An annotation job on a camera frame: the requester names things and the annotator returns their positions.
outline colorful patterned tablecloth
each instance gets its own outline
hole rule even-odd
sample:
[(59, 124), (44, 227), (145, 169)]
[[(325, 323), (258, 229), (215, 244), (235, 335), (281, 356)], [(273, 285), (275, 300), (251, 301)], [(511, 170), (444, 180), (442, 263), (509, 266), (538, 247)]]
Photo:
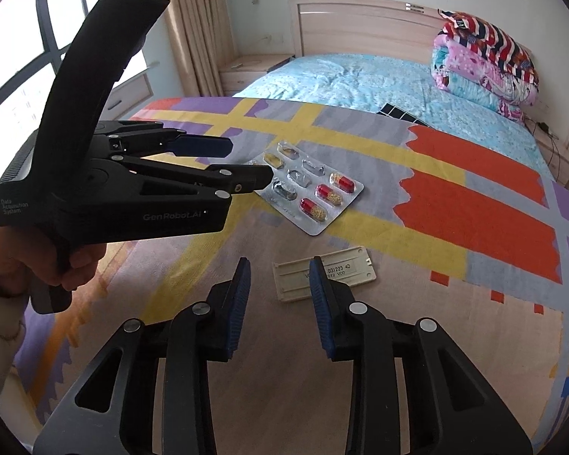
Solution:
[[(122, 322), (171, 319), (231, 278), (238, 258), (247, 256), (253, 283), (240, 349), (231, 363), (209, 371), (220, 453), (343, 450), (350, 372), (326, 360), (309, 300), (277, 301), (272, 262), (355, 245), (368, 248), (377, 272), (375, 282), (355, 288), (357, 298), (394, 320), (437, 319), (536, 451), (569, 415), (565, 188), (471, 142), (343, 108), (177, 98), (153, 102), (135, 118), (228, 136), (229, 163), (287, 140), (361, 180), (365, 190), (318, 237), (251, 193), (234, 196), (220, 233), (111, 244), (68, 311), (26, 312), (28, 334), (16, 365), (41, 421)], [(155, 158), (195, 167), (223, 163)], [(307, 395), (311, 408), (300, 400)], [(262, 434), (247, 433), (250, 426)]]

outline silver screw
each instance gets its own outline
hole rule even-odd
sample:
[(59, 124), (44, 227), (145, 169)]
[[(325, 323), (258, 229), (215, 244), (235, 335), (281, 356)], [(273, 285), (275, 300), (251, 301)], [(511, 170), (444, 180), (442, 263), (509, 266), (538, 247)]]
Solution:
[(421, 322), (419, 322), (419, 328), (424, 332), (435, 332), (438, 327), (436, 326), (436, 322), (434, 320), (424, 318)]
[(356, 301), (350, 305), (350, 313), (355, 315), (364, 315), (368, 308), (365, 303), (361, 303), (360, 301)]
[(137, 330), (139, 330), (140, 327), (141, 327), (141, 322), (136, 318), (131, 318), (130, 320), (127, 320), (126, 322), (124, 322), (123, 326), (124, 331), (128, 332), (129, 334), (132, 332), (136, 332)]
[(192, 306), (192, 313), (195, 315), (206, 315), (209, 311), (211, 311), (211, 305), (209, 303), (196, 303)]

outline pill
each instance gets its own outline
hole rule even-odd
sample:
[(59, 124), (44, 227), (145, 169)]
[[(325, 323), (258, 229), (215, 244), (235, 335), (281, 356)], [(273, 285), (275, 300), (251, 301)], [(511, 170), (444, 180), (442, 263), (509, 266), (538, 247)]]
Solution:
[(295, 181), (302, 188), (307, 188), (312, 184), (312, 180), (303, 173), (295, 170), (289, 170), (287, 173), (291, 181)]
[(288, 145), (278, 144), (278, 151), (289, 159), (295, 160), (299, 157), (299, 152)]
[(297, 198), (297, 192), (295, 189), (289, 188), (278, 179), (272, 183), (272, 189), (281, 197), (286, 198), (287, 200), (295, 200), (295, 198)]
[(302, 161), (302, 166), (305, 170), (311, 172), (312, 174), (316, 174), (316, 176), (324, 176), (325, 175), (325, 166), (317, 166), (312, 164), (312, 162), (304, 159)]
[(266, 161), (274, 169), (281, 169), (285, 164), (277, 155), (270, 154), (269, 152), (263, 155), (263, 160)]
[(315, 202), (312, 202), (309, 198), (302, 198), (299, 202), (299, 208), (303, 213), (309, 215), (315, 221), (319, 223), (326, 219), (326, 210)]
[(335, 185), (340, 190), (343, 190), (346, 193), (354, 193), (356, 186), (348, 177), (345, 177), (342, 174), (332, 173), (329, 180), (332, 185)]
[(327, 200), (332, 205), (335, 205), (335, 207), (340, 206), (341, 202), (343, 202), (343, 199), (339, 193), (336, 193), (333, 188), (323, 184), (320, 184), (316, 187), (316, 196), (322, 198), (323, 200)]

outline drawer handle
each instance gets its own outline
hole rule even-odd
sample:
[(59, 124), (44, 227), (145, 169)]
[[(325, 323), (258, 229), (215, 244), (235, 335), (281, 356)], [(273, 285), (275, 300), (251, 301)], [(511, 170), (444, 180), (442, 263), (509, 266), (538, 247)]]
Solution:
[(114, 104), (112, 104), (111, 106), (108, 107), (108, 111), (111, 111), (112, 109), (114, 109), (116, 106), (118, 106), (123, 100), (122, 99), (118, 99)]

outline human hand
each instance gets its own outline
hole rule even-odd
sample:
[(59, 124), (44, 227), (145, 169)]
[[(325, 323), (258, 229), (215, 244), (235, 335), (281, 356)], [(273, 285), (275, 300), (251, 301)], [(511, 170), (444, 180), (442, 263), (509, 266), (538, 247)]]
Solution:
[(71, 268), (60, 273), (55, 245), (35, 227), (0, 227), (0, 291), (24, 293), (33, 275), (50, 286), (74, 290), (90, 281), (105, 255), (105, 244), (83, 246), (70, 255)]

